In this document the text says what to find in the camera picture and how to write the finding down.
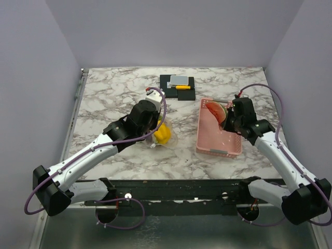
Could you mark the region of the red toy watermelon slice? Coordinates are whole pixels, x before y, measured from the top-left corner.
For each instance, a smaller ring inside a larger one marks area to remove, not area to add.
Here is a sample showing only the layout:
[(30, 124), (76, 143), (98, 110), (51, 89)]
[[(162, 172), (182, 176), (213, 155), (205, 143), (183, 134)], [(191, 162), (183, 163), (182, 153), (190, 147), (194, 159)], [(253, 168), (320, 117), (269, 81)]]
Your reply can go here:
[(227, 118), (227, 110), (220, 103), (214, 101), (208, 102), (206, 107), (217, 120), (219, 129), (223, 130), (224, 121)]

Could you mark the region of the yellow toy bell pepper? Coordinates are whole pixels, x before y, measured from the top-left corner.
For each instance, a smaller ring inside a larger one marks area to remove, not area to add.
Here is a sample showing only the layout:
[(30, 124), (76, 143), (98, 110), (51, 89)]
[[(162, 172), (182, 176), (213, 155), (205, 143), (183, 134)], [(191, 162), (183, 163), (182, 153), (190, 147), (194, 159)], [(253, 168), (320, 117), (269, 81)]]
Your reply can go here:
[(154, 137), (158, 144), (166, 144), (171, 139), (171, 130), (165, 122), (161, 124), (159, 129), (154, 133)]

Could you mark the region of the clear polka dot zip bag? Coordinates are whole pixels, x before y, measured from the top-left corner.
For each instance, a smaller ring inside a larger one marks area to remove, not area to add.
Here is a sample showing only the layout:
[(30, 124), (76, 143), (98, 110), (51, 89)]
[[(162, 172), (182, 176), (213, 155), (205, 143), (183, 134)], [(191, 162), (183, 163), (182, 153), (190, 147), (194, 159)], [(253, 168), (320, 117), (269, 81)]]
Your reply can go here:
[(144, 143), (150, 147), (163, 146), (169, 149), (175, 149), (178, 144), (178, 137), (172, 127), (172, 120), (165, 117), (160, 128), (151, 136), (148, 136)]

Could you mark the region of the pink perforated plastic basket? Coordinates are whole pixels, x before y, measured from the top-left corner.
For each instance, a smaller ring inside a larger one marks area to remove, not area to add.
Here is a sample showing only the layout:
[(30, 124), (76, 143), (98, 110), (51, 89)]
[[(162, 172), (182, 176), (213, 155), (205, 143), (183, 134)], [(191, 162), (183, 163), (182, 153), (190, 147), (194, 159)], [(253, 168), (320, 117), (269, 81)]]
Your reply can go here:
[(206, 107), (212, 101), (210, 98), (200, 100), (196, 152), (235, 158), (242, 154), (242, 137), (219, 129), (216, 118)]

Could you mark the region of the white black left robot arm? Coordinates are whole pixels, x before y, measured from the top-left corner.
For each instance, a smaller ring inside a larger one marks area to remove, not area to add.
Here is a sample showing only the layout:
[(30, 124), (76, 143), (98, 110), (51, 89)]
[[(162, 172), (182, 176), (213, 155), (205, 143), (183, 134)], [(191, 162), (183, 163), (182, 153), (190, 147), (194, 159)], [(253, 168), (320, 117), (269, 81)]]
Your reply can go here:
[(63, 212), (70, 204), (98, 200), (113, 202), (114, 188), (108, 180), (79, 182), (78, 179), (105, 159), (147, 137), (156, 128), (160, 105), (140, 100), (130, 114), (110, 123), (97, 138), (68, 159), (46, 169), (33, 170), (33, 190), (49, 216)]

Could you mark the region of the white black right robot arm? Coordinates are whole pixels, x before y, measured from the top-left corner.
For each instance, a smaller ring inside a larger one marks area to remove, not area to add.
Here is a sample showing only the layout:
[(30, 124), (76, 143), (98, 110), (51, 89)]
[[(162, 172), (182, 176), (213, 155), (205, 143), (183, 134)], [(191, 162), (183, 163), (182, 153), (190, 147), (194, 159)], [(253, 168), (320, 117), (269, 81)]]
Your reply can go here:
[(309, 172), (281, 143), (272, 124), (258, 120), (253, 102), (237, 98), (227, 109), (222, 122), (225, 131), (236, 133), (255, 146), (274, 166), (286, 187), (271, 184), (259, 177), (250, 177), (238, 190), (239, 199), (250, 203), (260, 199), (280, 208), (294, 225), (310, 221), (331, 209), (331, 184)]

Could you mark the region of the grey rectangular box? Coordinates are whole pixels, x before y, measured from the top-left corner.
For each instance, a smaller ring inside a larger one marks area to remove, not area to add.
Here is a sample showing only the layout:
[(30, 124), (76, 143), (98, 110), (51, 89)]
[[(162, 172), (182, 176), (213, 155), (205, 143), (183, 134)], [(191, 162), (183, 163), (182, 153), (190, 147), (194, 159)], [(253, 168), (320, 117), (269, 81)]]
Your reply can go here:
[(188, 76), (171, 75), (171, 77), (170, 77), (170, 85), (187, 86), (188, 84), (189, 84)]

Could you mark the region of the yellow handled screwdriver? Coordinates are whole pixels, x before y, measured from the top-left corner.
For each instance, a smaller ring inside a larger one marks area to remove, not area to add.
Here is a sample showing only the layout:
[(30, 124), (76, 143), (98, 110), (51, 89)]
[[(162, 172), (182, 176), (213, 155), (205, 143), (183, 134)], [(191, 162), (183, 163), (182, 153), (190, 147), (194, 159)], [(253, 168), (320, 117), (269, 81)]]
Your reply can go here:
[(175, 89), (177, 90), (193, 90), (193, 89), (201, 89), (201, 87), (192, 87), (192, 86), (175, 86)]

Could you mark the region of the black metal front rail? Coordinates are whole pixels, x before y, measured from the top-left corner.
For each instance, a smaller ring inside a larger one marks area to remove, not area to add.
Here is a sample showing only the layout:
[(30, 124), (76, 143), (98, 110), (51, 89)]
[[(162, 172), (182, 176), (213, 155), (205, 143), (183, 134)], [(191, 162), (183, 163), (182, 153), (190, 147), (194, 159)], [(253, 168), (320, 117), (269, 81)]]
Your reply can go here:
[(94, 208), (105, 219), (115, 215), (188, 216), (236, 215), (243, 209), (258, 214), (261, 199), (245, 190), (245, 179), (217, 180), (108, 180), (102, 179), (106, 195), (97, 200), (97, 182), (77, 181), (66, 192), (71, 205)]

